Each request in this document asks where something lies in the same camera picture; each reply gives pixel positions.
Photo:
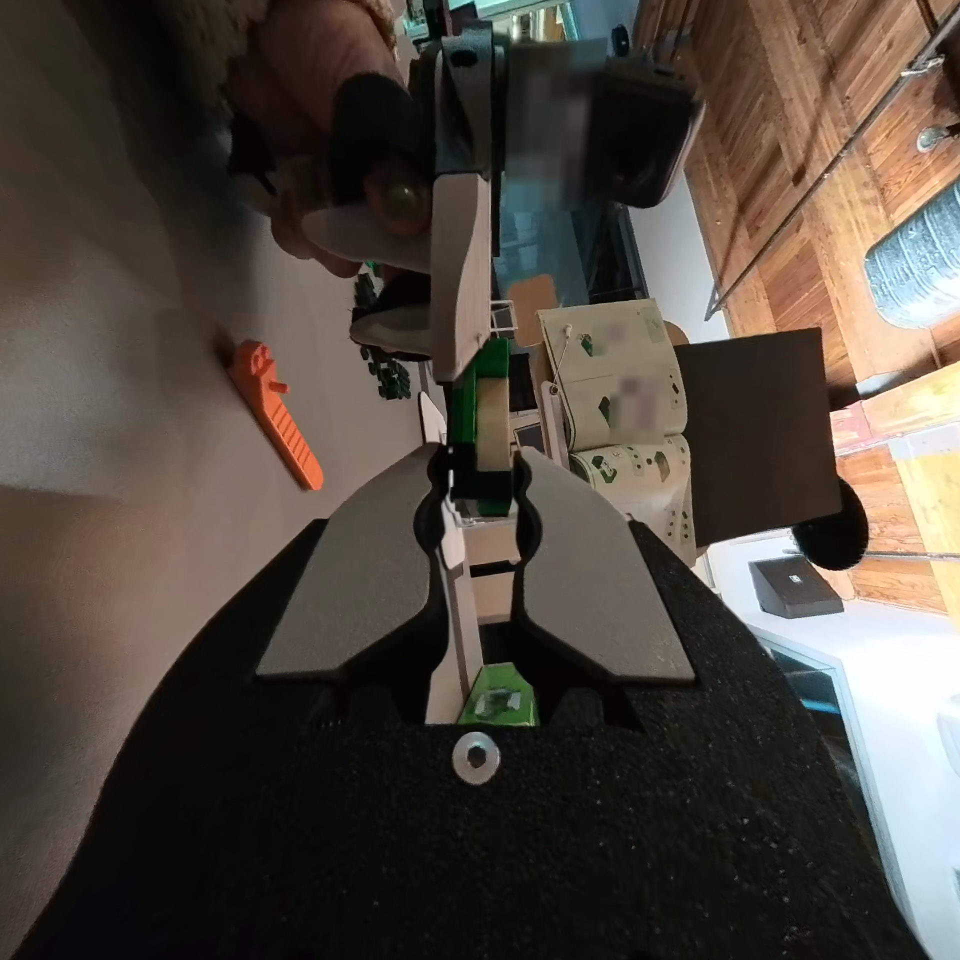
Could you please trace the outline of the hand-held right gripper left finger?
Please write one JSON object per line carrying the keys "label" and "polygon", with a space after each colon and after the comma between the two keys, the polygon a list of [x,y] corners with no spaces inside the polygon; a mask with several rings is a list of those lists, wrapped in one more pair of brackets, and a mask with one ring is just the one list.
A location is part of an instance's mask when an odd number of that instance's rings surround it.
{"label": "hand-held right gripper left finger", "polygon": [[423,443],[333,512],[261,656],[261,678],[332,678],[427,606],[447,523]]}

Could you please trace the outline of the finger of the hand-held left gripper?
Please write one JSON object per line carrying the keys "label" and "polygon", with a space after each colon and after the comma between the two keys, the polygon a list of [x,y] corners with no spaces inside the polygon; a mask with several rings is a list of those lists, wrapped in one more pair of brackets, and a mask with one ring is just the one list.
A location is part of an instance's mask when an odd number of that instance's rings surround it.
{"label": "finger of the hand-held left gripper", "polygon": [[406,359],[431,359],[429,274],[401,270],[386,279],[379,293],[355,290],[351,340]]}
{"label": "finger of the hand-held left gripper", "polygon": [[491,336],[490,184],[480,174],[439,176],[430,235],[431,365],[453,383]]}

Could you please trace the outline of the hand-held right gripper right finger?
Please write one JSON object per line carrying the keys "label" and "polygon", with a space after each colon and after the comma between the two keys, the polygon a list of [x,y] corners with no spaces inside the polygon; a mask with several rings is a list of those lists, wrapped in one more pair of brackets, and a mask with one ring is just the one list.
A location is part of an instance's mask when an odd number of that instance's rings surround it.
{"label": "hand-held right gripper right finger", "polygon": [[517,617],[618,684],[687,686],[695,673],[628,520],[533,447],[516,454]]}

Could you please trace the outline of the green tan lego assembly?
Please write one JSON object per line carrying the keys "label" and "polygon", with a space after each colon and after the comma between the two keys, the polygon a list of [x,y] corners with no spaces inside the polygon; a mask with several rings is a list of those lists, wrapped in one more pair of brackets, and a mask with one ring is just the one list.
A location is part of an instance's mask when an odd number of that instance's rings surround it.
{"label": "green tan lego assembly", "polygon": [[504,518],[514,499],[510,425],[510,342],[486,341],[451,391],[450,495],[482,518]]}

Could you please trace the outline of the pile of dark green lego tiles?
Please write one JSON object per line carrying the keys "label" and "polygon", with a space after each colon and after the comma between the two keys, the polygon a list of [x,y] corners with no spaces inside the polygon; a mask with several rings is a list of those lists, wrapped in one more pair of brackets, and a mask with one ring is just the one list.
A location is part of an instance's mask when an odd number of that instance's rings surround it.
{"label": "pile of dark green lego tiles", "polygon": [[[358,272],[353,284],[354,304],[351,311],[351,326],[354,326],[376,305],[382,292],[383,280],[378,264],[367,261]],[[378,346],[361,343],[350,334],[359,347],[367,371],[377,381],[381,399],[390,401],[409,400],[412,396],[410,373],[401,360]]]}

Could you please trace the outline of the orange lego brick separator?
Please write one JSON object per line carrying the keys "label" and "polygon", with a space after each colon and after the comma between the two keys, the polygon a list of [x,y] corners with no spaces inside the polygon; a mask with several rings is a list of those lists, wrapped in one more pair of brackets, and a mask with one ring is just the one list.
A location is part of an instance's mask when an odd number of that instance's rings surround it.
{"label": "orange lego brick separator", "polygon": [[279,378],[277,362],[267,344],[241,342],[234,349],[226,372],[298,486],[305,491],[321,490],[322,468],[286,405],[284,397],[289,387]]}

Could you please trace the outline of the green lego set box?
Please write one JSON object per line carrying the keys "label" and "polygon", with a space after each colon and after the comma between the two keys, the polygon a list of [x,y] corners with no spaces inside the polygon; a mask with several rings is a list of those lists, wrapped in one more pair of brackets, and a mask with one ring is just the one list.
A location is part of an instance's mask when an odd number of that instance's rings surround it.
{"label": "green lego set box", "polygon": [[483,665],[464,703],[461,726],[537,727],[534,688],[512,662]]}

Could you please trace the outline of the lego instruction booklet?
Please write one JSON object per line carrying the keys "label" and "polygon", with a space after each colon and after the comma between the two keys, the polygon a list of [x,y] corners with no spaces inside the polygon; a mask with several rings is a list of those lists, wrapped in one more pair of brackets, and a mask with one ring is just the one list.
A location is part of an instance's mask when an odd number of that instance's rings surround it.
{"label": "lego instruction booklet", "polygon": [[688,399],[657,302],[542,310],[538,319],[570,471],[694,567]]}

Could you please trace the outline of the person's left hand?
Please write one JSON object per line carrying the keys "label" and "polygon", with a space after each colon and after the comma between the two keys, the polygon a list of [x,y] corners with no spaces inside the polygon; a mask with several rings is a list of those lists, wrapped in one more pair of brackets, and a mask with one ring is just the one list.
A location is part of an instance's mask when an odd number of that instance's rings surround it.
{"label": "person's left hand", "polygon": [[404,78],[391,2],[269,2],[247,21],[220,92],[273,239],[288,255],[352,279],[361,261],[314,243],[305,217],[365,205],[386,234],[430,224],[434,156]]}

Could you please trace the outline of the white book stand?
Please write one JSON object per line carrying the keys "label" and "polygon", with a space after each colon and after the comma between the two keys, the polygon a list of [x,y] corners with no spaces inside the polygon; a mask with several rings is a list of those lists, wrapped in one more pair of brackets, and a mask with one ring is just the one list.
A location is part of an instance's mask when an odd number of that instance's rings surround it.
{"label": "white book stand", "polygon": [[[528,356],[526,366],[518,373],[526,373],[531,390],[537,387],[534,378],[537,355],[534,347],[510,342],[510,364],[514,357]],[[520,563],[517,541],[518,501],[516,494],[518,470],[515,466],[521,451],[519,436],[522,428],[539,431],[543,448],[550,450],[546,438],[546,412],[524,408],[511,410],[510,430],[513,454],[513,499],[509,513],[504,517],[482,517],[473,502],[452,499],[450,482],[449,421],[453,383],[443,386],[445,410],[442,411],[431,396],[427,383],[431,369],[420,363],[421,390],[416,396],[421,434],[425,443],[438,442],[442,450],[434,462],[441,487],[440,506],[446,523],[445,534],[438,551],[438,576],[441,596],[448,617],[448,643],[429,688],[426,720],[432,724],[458,721],[476,676],[484,666],[482,628],[507,622],[513,603],[513,569]]]}

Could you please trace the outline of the black wedge box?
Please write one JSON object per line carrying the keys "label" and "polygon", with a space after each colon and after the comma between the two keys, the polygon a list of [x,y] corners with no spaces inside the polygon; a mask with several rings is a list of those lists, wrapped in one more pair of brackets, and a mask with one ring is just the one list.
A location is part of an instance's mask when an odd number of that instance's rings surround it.
{"label": "black wedge box", "polygon": [[763,613],[782,619],[840,615],[844,601],[802,556],[753,560],[750,579]]}

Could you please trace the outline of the dark square board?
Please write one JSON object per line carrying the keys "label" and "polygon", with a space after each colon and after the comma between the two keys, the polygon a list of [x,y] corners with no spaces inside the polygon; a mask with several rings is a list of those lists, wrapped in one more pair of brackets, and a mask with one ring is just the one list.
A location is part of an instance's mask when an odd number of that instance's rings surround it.
{"label": "dark square board", "polygon": [[818,328],[675,349],[698,548],[842,506]]}

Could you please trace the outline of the grey ribbed water jug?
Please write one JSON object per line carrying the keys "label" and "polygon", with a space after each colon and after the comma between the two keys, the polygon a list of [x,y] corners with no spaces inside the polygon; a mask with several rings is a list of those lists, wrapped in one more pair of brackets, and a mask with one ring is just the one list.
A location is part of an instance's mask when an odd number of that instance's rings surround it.
{"label": "grey ribbed water jug", "polygon": [[904,330],[930,330],[959,311],[959,181],[945,187],[864,257],[879,316]]}

